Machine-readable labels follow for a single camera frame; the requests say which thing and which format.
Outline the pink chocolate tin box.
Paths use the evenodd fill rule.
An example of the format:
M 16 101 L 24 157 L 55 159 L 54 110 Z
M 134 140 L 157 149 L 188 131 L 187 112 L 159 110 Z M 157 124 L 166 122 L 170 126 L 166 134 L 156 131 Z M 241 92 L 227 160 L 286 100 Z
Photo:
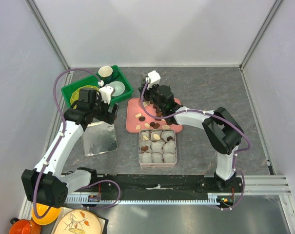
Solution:
M 160 141 L 151 139 L 152 133 L 160 133 Z M 147 136 L 148 141 L 143 141 L 142 137 Z M 167 137 L 172 136 L 174 140 L 167 141 Z M 142 146 L 147 145 L 149 149 L 142 151 Z M 138 161 L 141 168 L 172 168 L 177 163 L 177 141 L 176 133 L 172 129 L 147 129 L 139 133 L 138 138 Z

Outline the silver tin lid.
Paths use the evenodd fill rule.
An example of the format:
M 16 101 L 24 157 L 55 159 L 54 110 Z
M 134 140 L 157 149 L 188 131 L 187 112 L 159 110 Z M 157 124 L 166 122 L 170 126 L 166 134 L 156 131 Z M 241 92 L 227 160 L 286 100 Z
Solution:
M 89 124 L 81 139 L 86 157 L 101 155 L 118 148 L 115 126 L 104 121 Z

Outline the pink plastic tray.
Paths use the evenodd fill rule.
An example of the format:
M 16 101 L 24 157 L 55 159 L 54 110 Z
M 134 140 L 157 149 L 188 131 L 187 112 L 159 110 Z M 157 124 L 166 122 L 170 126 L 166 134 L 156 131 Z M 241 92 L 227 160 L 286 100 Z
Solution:
M 155 120 L 148 116 L 140 106 L 139 98 L 132 98 L 128 101 L 126 115 L 126 130 L 130 133 L 139 133 L 141 130 L 154 129 L 150 123 L 158 123 L 157 130 L 162 130 L 167 125 L 165 120 Z

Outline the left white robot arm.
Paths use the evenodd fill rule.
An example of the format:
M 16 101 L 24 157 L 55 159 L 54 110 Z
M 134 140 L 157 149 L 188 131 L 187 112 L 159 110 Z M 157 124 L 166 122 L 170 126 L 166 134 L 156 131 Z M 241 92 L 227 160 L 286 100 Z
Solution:
M 22 173 L 21 180 L 29 201 L 59 208 L 72 192 L 82 187 L 88 192 L 97 189 L 98 179 L 88 169 L 77 169 L 66 176 L 61 174 L 74 144 L 94 119 L 110 125 L 114 123 L 118 111 L 118 104 L 110 107 L 114 92 L 108 85 L 98 90 L 80 89 L 78 100 L 65 111 L 50 148 L 34 169 Z

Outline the brown oval chocolate piece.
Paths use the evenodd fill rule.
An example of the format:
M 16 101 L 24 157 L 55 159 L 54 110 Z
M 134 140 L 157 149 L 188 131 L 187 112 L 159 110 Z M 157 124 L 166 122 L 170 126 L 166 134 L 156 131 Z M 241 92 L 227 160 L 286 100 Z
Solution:
M 149 149 L 149 147 L 147 145 L 142 146 L 142 148 L 141 148 L 141 150 L 144 151 L 144 152 L 147 151 L 148 149 Z

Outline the white oval chocolate piece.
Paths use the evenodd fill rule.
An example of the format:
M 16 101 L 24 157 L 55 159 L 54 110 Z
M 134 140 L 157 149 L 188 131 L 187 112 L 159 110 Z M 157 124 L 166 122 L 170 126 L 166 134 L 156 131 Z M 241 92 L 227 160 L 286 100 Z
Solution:
M 161 139 L 161 134 L 160 134 L 160 133 L 152 133 L 152 134 L 151 134 L 151 139 L 152 139 L 153 141 L 160 141 L 160 139 Z

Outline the metal tongs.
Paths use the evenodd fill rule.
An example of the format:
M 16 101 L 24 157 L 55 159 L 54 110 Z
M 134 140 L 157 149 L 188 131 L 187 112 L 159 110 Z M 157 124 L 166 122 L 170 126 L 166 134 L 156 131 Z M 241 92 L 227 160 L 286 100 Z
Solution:
M 141 86 L 145 86 L 145 83 L 146 83 L 146 77 L 142 76 L 141 77 Z

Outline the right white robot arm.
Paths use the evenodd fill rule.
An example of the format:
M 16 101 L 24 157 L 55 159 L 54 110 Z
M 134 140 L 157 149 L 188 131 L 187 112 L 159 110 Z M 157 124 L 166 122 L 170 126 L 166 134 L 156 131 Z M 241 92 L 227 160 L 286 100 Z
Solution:
M 168 125 L 188 125 L 205 131 L 217 152 L 215 188 L 220 192 L 231 188 L 236 176 L 234 159 L 245 135 L 229 112 L 221 107 L 212 111 L 189 109 L 174 101 L 171 88 L 166 85 L 150 85 L 148 81 L 143 81 L 138 90 L 141 102 L 151 101 L 160 110 L 160 116 L 145 110 L 150 117 L 164 119 Z

